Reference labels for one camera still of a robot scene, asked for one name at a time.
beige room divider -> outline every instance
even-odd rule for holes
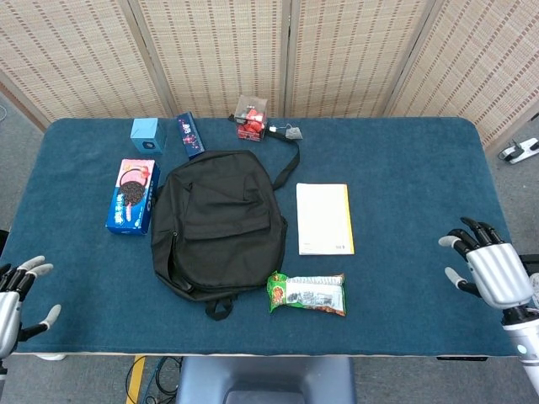
[[[3,86],[45,126],[168,114],[118,3],[1,1],[0,49]]]
[[[485,146],[539,112],[539,0],[0,1],[0,91],[62,117],[457,115]]]
[[[286,112],[380,116],[433,3],[293,2]]]
[[[539,112],[539,2],[444,0],[390,115],[461,116],[487,146]]]
[[[287,44],[281,23],[288,8],[281,0],[129,3],[178,110],[225,117],[240,94],[256,94],[269,100],[270,115],[282,114]]]

backpack strap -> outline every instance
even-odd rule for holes
[[[217,300],[210,300],[205,303],[205,313],[206,315],[215,320],[216,322],[219,322],[220,320],[224,320],[227,318],[230,313],[232,313],[232,299],[233,297],[223,297],[221,299]],[[222,308],[224,310],[217,311],[217,305],[221,304]]]
[[[236,122],[234,119],[234,115],[231,114],[228,117],[228,120],[231,122]],[[286,165],[286,167],[279,173],[275,181],[273,182],[273,190],[279,189],[282,187],[285,183],[292,171],[294,171],[297,167],[297,165],[300,163],[300,146],[297,144],[297,141],[293,139],[288,139],[286,135],[280,133],[280,132],[270,132],[268,129],[268,125],[266,125],[264,129],[264,135],[268,137],[273,137],[274,139],[277,139],[279,141],[284,141],[286,143],[291,143],[296,147],[296,155],[290,160],[290,162]]]

red toy package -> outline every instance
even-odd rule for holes
[[[234,119],[237,125],[237,137],[250,141],[261,141],[266,127],[267,99],[242,95],[237,102]]]

robot finger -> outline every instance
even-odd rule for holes
[[[7,273],[10,268],[11,268],[11,263],[6,263],[2,267],[0,267],[0,277],[4,276],[4,274]]]
[[[499,233],[494,229],[489,223],[485,223],[484,221],[480,221],[479,224],[487,230],[488,235],[490,236],[490,239],[493,241],[494,244],[503,244],[505,243],[504,240],[502,240],[502,237],[499,235]]]
[[[11,278],[15,275],[15,272],[17,272],[16,269],[11,268],[8,272],[2,275],[2,278],[0,278],[0,292],[6,291],[6,288],[8,287]]]
[[[25,263],[20,264],[18,269],[30,271],[32,268],[38,265],[41,265],[43,263],[45,263],[45,257],[43,257],[42,255],[38,255],[37,257],[33,257],[32,259],[29,259]]]
[[[12,278],[9,280],[9,283],[6,286],[6,291],[10,292],[12,290],[16,290],[19,283],[23,280],[23,278],[26,276],[26,273],[30,270],[36,270],[38,268],[44,267],[47,264],[43,265],[45,262],[45,257],[42,255],[39,255],[37,257],[34,257],[32,259],[29,259],[25,263],[22,263],[19,265],[15,273],[13,274]]]
[[[438,240],[438,244],[440,244],[442,247],[453,248],[455,251],[461,254],[461,257],[463,257],[466,261],[466,254],[472,251],[472,249],[462,242],[459,237],[455,236],[443,236],[440,240]]]
[[[461,222],[472,229],[473,234],[475,234],[475,237],[478,239],[481,247],[492,245],[492,240],[487,233],[487,229],[482,227],[474,219],[470,219],[469,217],[461,217]]]
[[[36,278],[38,278],[40,276],[47,275],[53,268],[54,266],[51,263],[44,263],[39,267],[28,271],[28,274],[33,274]]]
[[[30,338],[35,337],[38,334],[41,334],[42,332],[47,331],[49,328],[52,327],[52,325],[56,322],[58,319],[58,316],[60,315],[61,306],[56,305],[51,308],[49,311],[49,314],[47,317],[40,323],[34,324],[33,326],[23,328],[19,331],[19,338],[18,340],[23,343],[25,341],[28,341]]]
[[[467,292],[470,295],[474,295],[479,298],[481,297],[478,287],[475,284],[468,283],[468,281],[459,275],[455,269],[446,267],[446,276],[457,289]]]
[[[481,245],[479,245],[475,238],[470,236],[470,234],[463,229],[453,229],[449,233],[447,233],[447,235],[460,238],[462,242],[466,244],[471,250],[477,250],[481,247]]]
[[[22,278],[18,279],[16,284],[13,281],[10,282],[9,286],[12,289],[9,290],[15,290],[17,293],[19,293],[19,300],[24,301],[30,288],[34,284],[35,279],[48,274],[53,268],[54,267],[51,263],[44,263],[36,268],[33,268],[26,272]]]

woven partition panel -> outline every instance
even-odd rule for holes
[[[486,146],[539,97],[539,2],[445,1],[393,115],[457,115]]]
[[[302,0],[287,95],[291,115],[381,114],[428,5],[427,0]]]
[[[281,1],[141,0],[180,111],[234,112],[240,94],[279,100]]]
[[[49,120],[164,116],[110,0],[0,2],[0,69]]]

